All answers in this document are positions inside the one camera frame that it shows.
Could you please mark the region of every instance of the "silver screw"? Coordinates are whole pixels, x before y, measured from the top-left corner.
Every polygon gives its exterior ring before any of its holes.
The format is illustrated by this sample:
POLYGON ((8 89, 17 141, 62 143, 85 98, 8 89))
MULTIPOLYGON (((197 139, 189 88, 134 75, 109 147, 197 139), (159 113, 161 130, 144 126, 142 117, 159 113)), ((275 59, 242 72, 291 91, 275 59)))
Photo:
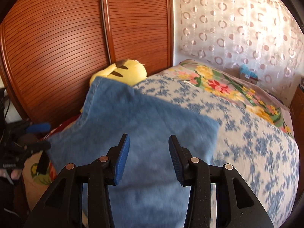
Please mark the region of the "silver screw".
POLYGON ((72 170, 72 169, 74 168, 74 164, 69 163, 69 164, 67 164, 67 165, 65 166, 65 168, 66 168, 67 170, 72 170))
POLYGON ((109 160, 109 158, 107 157, 107 156, 101 156, 100 158, 99 158, 99 161, 100 162, 107 162, 109 160))
POLYGON ((226 168, 227 170, 232 170, 232 169, 233 169, 233 166, 232 166, 232 164, 225 164, 225 168, 226 168))
POLYGON ((197 157, 192 157, 192 158, 191 158, 191 162, 192 162, 192 163, 198 163, 199 161, 200 161, 200 159, 197 158, 197 157))

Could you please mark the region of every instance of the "slatted wood panel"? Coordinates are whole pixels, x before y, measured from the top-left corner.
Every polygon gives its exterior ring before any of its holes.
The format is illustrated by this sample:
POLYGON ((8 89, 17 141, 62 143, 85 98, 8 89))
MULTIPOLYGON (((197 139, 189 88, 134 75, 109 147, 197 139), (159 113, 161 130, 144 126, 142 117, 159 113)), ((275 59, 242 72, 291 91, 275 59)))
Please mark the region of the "slatted wood panel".
POLYGON ((108 65, 99 0, 18 0, 2 24, 14 92, 34 122, 79 112, 93 73, 108 65))
POLYGON ((108 0, 108 11, 116 60, 136 59, 148 75, 170 66, 167 0, 108 0))

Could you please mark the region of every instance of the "blue floral pattern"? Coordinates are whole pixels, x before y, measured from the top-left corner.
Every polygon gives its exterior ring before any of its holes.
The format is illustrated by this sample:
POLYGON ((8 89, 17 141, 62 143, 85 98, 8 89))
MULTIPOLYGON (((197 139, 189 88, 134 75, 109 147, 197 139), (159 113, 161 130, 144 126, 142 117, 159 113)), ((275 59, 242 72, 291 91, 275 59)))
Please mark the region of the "blue floral pattern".
MULTIPOLYGON (((220 128, 211 164, 233 164, 274 226, 281 226, 291 212, 298 186, 299 152, 290 136, 244 108, 185 81, 154 75, 135 88, 217 120, 220 128)), ((210 227, 215 227, 215 221, 213 186, 210 227)))

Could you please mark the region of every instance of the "hand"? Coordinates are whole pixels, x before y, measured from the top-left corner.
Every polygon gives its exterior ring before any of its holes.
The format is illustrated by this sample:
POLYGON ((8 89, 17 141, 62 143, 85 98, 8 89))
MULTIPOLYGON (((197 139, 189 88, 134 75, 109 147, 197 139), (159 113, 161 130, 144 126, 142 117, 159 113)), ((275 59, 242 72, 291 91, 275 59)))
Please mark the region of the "hand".
MULTIPOLYGON (((18 180, 21 177, 22 170, 21 169, 14 169, 11 173, 12 180, 18 180)), ((5 169, 0 169, 0 177, 5 177, 5 169)))

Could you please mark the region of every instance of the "stuffed animal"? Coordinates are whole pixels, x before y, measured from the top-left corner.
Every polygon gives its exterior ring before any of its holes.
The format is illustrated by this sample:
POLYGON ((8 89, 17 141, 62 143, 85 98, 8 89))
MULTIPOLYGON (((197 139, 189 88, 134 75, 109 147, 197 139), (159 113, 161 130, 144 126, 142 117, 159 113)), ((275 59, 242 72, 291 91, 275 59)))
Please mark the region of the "stuffed animal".
POLYGON ((147 72, 145 67, 139 61, 121 60, 113 63, 106 69, 93 74, 90 79, 90 86, 97 76, 119 81, 129 86, 134 86, 147 78, 147 72))

